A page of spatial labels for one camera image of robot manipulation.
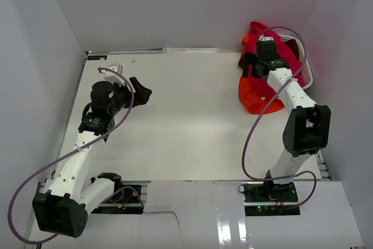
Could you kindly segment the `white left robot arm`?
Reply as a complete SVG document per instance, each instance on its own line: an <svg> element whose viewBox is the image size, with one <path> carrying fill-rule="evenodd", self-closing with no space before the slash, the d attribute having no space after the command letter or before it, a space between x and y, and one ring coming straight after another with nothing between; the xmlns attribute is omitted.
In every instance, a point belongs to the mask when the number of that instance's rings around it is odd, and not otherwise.
<svg viewBox="0 0 373 249"><path fill-rule="evenodd" d="M144 105L152 91L142 86L135 77L130 84L116 79L96 82L90 94L91 102L82 112L81 123L74 148L56 179L45 192L38 192L32 206L40 230L44 232L79 237L91 214L105 200L116 202L122 198L121 176L101 173L84 182L99 151L107 141L105 133L113 129L115 115L130 105Z"/></svg>

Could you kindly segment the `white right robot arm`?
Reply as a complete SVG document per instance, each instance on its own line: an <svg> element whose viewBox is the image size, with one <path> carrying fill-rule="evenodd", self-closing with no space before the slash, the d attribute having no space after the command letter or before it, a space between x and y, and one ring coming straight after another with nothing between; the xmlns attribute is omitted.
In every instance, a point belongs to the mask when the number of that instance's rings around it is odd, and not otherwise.
<svg viewBox="0 0 373 249"><path fill-rule="evenodd" d="M260 36L256 51L245 53L242 75L263 79L275 91L274 97L289 111L282 134L284 149L262 179L267 183L263 187L264 197L275 202L284 195L283 185L300 176L303 163L326 147L331 110L327 105L317 104L304 92L289 64L280 58L272 37Z"/></svg>

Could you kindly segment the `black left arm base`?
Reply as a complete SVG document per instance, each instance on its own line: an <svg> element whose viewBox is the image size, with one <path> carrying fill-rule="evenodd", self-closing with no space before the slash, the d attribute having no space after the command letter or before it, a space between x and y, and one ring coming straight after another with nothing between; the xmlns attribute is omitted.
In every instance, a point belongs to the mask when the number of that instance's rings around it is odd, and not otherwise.
<svg viewBox="0 0 373 249"><path fill-rule="evenodd" d="M105 201L93 213L108 215L141 215L143 206L136 192L130 188L121 190Z"/></svg>

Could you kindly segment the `magenta t shirt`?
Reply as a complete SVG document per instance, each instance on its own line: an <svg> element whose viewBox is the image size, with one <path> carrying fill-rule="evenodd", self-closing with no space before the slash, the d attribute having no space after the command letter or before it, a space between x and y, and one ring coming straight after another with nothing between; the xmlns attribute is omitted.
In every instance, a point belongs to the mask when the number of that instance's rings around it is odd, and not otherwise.
<svg viewBox="0 0 373 249"><path fill-rule="evenodd" d="M238 97L252 114L259 114L268 105L277 90L267 83L271 71L290 70L301 87L305 86L297 71L302 63L281 37L259 22L251 22L247 36L242 39L243 49L238 66L243 69L238 85Z"/></svg>

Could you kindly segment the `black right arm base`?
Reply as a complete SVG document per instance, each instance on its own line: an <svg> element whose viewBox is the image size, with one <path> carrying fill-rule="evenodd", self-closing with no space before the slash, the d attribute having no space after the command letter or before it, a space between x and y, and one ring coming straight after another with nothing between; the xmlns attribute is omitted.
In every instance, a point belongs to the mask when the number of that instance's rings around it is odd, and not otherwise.
<svg viewBox="0 0 373 249"><path fill-rule="evenodd" d="M246 217L298 216L298 196L294 183L273 185L242 183L238 192L244 196Z"/></svg>

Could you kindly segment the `orange t shirt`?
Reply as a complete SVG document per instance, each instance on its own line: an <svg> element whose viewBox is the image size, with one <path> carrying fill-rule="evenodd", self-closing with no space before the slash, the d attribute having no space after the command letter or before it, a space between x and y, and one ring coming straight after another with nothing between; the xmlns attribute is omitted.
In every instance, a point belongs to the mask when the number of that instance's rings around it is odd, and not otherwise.
<svg viewBox="0 0 373 249"><path fill-rule="evenodd" d="M240 68L243 68L244 63L244 53L255 51L254 46L250 46L250 44L253 44L255 42L254 39L251 39L249 36L245 36L241 44L243 45L242 51L241 51L241 58L238 62L238 66ZM269 100L272 98L273 93L266 96L262 96L260 94L259 86L255 86L251 82L251 78L243 78L240 77L239 85L238 85L238 98L241 102L241 104L245 107L247 112L253 115L259 115L261 111L264 109L265 105L268 104Z"/></svg>

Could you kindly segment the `white plastic basket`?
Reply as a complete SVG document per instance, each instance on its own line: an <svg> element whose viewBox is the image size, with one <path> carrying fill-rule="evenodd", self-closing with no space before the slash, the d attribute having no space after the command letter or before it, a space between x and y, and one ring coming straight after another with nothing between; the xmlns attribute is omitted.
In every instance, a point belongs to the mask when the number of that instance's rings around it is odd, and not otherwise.
<svg viewBox="0 0 373 249"><path fill-rule="evenodd" d="M308 59L305 58L304 47L303 47L302 42L298 38L288 35L288 34L281 34L280 37L281 37L281 42L284 42L284 43L291 41L291 40L295 41L297 48L296 49L293 48L294 50L293 53L295 55L298 55L298 60L304 65L300 72L303 78L303 81L305 83L303 89L307 89L311 87L314 79L313 79L313 75L312 75L312 71L311 71L311 67L309 65Z"/></svg>

